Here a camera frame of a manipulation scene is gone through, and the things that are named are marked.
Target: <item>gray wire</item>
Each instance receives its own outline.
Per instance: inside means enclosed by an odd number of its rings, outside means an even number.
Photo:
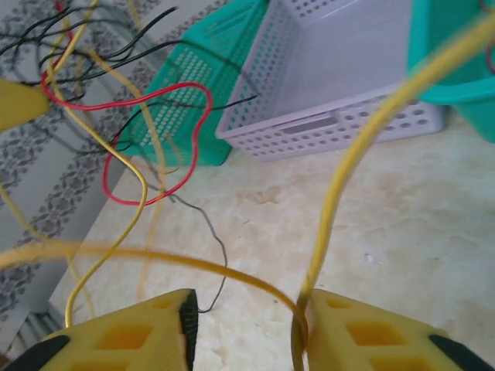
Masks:
[[[161,181],[161,179],[159,177],[159,174],[156,171],[156,169],[153,166],[153,164],[149,161],[148,157],[146,156],[146,153],[142,150],[142,148],[139,145],[136,145],[136,148],[141,152],[141,155],[142,155],[144,161],[146,162],[146,165],[149,167],[149,170],[152,172],[152,174],[153,174],[154,178],[156,179],[156,181],[158,183],[161,183],[162,181]],[[153,189],[153,190],[158,191],[158,192],[160,191],[160,189],[158,187],[155,187],[154,185],[151,185],[149,183],[147,183],[147,184],[148,184],[148,187],[150,189]],[[218,237],[217,232],[215,231],[215,228],[213,227],[213,224],[211,223],[211,220],[210,220],[207,212],[204,211],[203,209],[201,209],[200,207],[198,207],[196,205],[193,205],[192,203],[188,203],[185,199],[183,199],[182,197],[178,196],[176,193],[170,195],[169,198],[170,198],[170,201],[172,203],[174,203],[175,201],[179,201],[184,206],[190,207],[191,209],[197,210],[197,211],[199,211],[201,213],[201,215],[203,216],[204,220],[207,222],[207,225],[208,225],[208,228],[210,229],[211,235],[213,236],[213,238],[220,245],[220,248],[222,250],[222,254],[224,256],[224,266],[227,268],[228,267],[228,264],[229,264],[228,256],[227,256],[227,249],[225,248],[224,242]],[[222,290],[224,289],[224,285],[225,285],[225,280],[226,279],[227,278],[225,276],[222,278],[222,281],[220,282],[220,286],[218,288],[217,294],[215,295],[215,298],[212,300],[210,307],[208,309],[205,309],[205,310],[198,308],[198,312],[199,313],[201,313],[201,314],[208,313],[209,311],[211,311],[213,309],[214,305],[217,303],[218,298],[220,297],[220,294],[222,293]]]

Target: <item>perforated basket side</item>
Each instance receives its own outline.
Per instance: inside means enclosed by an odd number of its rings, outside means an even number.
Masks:
[[[211,49],[242,65],[249,52],[252,40],[258,31],[266,9],[265,0],[249,2],[237,0],[217,10],[189,29],[183,39]],[[226,104],[239,72],[210,53],[195,46],[179,44],[171,53],[167,64],[157,73],[146,93],[156,91],[179,81],[196,81],[206,85],[212,91],[215,106]],[[206,99],[199,90],[186,88],[167,94],[162,99],[179,101],[202,107]],[[173,105],[150,108],[160,141],[168,163],[178,162],[167,138],[172,138],[176,147],[190,162],[191,136],[203,110]],[[215,129],[221,113],[214,111],[204,123],[200,136],[200,164],[219,165],[230,151],[228,143],[215,137]],[[123,140],[133,137],[142,149],[131,147],[128,155],[141,155],[144,151],[152,161],[156,161],[151,135],[143,116],[131,123],[129,130],[123,133]]]
[[[244,62],[244,70],[256,83],[261,95],[226,109],[218,124],[218,138],[228,140],[242,132],[243,128],[272,116],[299,30],[299,24],[285,4],[280,0],[272,1]],[[253,93],[245,79],[239,77],[229,102],[244,99]]]
[[[336,102],[306,110],[298,119],[278,117],[279,124],[257,123],[249,127],[250,131],[229,138],[229,142],[260,161],[346,148],[393,90],[387,87],[363,94],[351,104]],[[414,100],[384,128],[377,141],[441,131],[442,116],[442,107]]]

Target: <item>beige tile floor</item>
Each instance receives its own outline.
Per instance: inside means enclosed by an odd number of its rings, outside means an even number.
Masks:
[[[257,163],[235,152],[219,168],[200,168],[179,194],[210,214],[230,266],[295,298],[341,156]],[[494,185],[495,146],[457,117],[440,134],[374,146],[344,194],[317,287],[444,328],[495,364]],[[115,192],[140,193],[129,173]],[[107,203],[88,240],[112,241],[133,212]],[[144,244],[151,212],[126,242]],[[162,250],[221,262],[200,214],[180,204],[165,203],[157,241]],[[77,265],[83,271],[90,261]],[[113,260],[94,275],[88,287],[99,315],[136,302],[142,265]],[[153,263],[148,297],[195,288],[205,307],[219,283],[212,274]],[[52,298],[59,309],[72,287],[66,275]],[[85,318],[78,310],[76,319]],[[215,310],[200,316],[195,370],[291,369],[290,318],[267,294],[227,281]]]

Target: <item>white plastic basket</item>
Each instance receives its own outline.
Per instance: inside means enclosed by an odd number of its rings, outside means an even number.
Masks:
[[[261,96],[217,137],[261,161],[345,148],[406,77],[411,0],[271,0],[244,69]],[[250,95],[240,77],[230,101]],[[413,101],[377,141],[431,134],[444,109]]]

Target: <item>plastic basket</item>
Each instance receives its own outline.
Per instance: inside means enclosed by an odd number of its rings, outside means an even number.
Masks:
[[[407,76],[410,18],[411,0],[271,0],[244,63],[261,96],[225,110],[217,137],[261,161],[347,147]],[[414,101],[378,141],[443,127],[442,107]]]
[[[416,0],[411,23],[409,70],[482,13],[480,0]],[[495,76],[487,67],[485,53],[428,89],[422,99],[453,105],[483,138],[495,142]]]
[[[199,44],[242,66],[265,15],[266,3],[266,0],[231,2],[188,29],[183,39]],[[238,75],[237,70],[215,56],[194,46],[178,44],[171,52],[167,63],[148,86],[146,93],[179,81],[196,81],[210,88],[215,106],[222,106],[228,102]],[[206,103],[203,93],[193,88],[177,90],[163,96],[162,99],[196,106],[204,106]],[[167,165],[179,163],[179,159],[166,140],[167,135],[173,139],[179,149],[184,164],[189,164],[192,159],[193,129],[203,110],[173,105],[157,105],[149,109],[162,142]],[[198,165],[221,165],[231,150],[228,143],[215,137],[221,115],[221,111],[213,111],[200,131]],[[122,133],[122,141],[129,138],[134,145],[125,151],[126,155],[142,155],[144,152],[151,161],[156,162],[151,135],[142,115],[139,115]]]

